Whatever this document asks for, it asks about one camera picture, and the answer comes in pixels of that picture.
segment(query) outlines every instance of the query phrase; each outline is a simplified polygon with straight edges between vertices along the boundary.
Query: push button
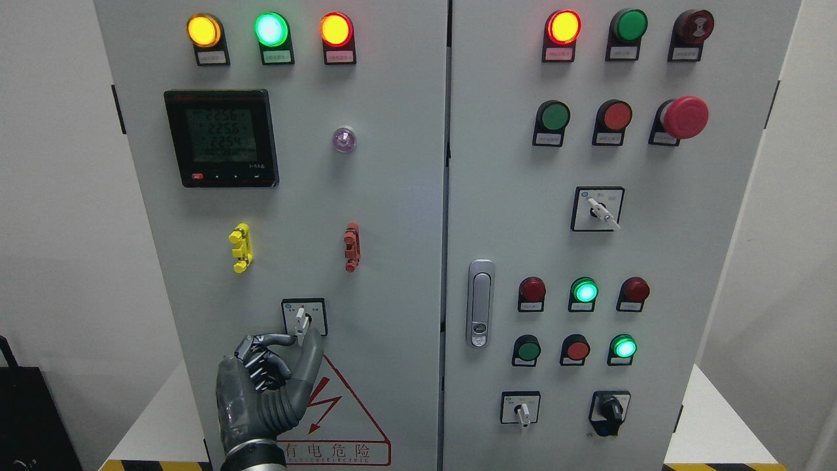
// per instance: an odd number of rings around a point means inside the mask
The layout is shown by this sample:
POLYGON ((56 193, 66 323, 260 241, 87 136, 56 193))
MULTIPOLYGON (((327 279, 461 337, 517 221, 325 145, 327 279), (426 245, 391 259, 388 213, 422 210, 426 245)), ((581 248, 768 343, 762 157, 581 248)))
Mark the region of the push button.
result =
POLYGON ((521 335, 515 340, 515 347, 511 353, 511 364, 514 366, 535 366, 537 357, 541 356, 541 344, 534 335, 521 335))
POLYGON ((584 360, 590 355, 590 344, 581 334, 572 334, 561 345, 561 366, 584 366, 584 360))

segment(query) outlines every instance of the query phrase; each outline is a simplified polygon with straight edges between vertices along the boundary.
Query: warning sign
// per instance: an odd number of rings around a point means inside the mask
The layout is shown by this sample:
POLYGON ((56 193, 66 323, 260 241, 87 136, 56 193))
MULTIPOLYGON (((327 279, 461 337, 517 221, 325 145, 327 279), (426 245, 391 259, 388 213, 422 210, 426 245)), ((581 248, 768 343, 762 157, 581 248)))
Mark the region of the warning sign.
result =
POLYGON ((389 466, 393 447, 343 374, 325 356, 300 425, 280 436, 289 465, 389 466))

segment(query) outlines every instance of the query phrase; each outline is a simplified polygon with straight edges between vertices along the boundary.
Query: red push button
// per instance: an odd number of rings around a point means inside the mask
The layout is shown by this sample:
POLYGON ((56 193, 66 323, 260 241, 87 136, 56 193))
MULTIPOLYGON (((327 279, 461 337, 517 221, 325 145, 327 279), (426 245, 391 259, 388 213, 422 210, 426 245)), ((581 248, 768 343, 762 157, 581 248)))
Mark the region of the red push button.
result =
POLYGON ((542 303, 547 297, 547 285, 538 277, 528 277, 521 282, 520 294, 527 303, 542 303))
POLYGON ((634 116, 630 105, 620 100, 605 101, 598 109, 599 121, 611 131, 628 127, 634 116))
POLYGON ((590 345, 584 342, 575 342, 567 348, 567 358, 574 361, 580 361, 590 355, 590 345))
POLYGON ((697 96, 682 96, 669 103, 660 120, 672 137, 689 139, 697 136, 709 122, 709 106, 697 96))
POLYGON ((715 18, 706 10, 687 10, 677 17, 675 32, 677 38, 686 44, 703 44, 715 29, 715 18))
POLYGON ((622 296, 626 301, 642 303, 651 294, 651 287, 640 277, 632 277, 622 283, 622 296))

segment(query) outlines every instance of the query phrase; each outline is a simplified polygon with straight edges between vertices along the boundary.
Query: black bag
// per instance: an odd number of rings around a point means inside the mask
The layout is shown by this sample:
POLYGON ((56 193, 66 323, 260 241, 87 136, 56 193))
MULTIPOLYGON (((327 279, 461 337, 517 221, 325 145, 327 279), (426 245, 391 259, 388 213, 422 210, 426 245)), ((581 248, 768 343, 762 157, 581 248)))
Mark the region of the black bag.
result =
POLYGON ((41 370, 18 366, 2 335, 0 349, 0 471, 81 471, 41 370))

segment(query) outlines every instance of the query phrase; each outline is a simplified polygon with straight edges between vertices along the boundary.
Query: yellow terminal block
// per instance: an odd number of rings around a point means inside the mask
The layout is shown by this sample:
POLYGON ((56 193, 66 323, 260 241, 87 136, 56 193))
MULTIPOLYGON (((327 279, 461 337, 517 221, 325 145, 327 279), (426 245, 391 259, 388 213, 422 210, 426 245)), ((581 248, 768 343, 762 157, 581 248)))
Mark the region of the yellow terminal block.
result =
POLYGON ((244 273, 250 263, 253 263, 253 246, 250 245, 250 226, 245 223, 239 223, 230 232, 227 240, 233 244, 233 258, 236 259, 233 264, 233 271, 236 273, 244 273))

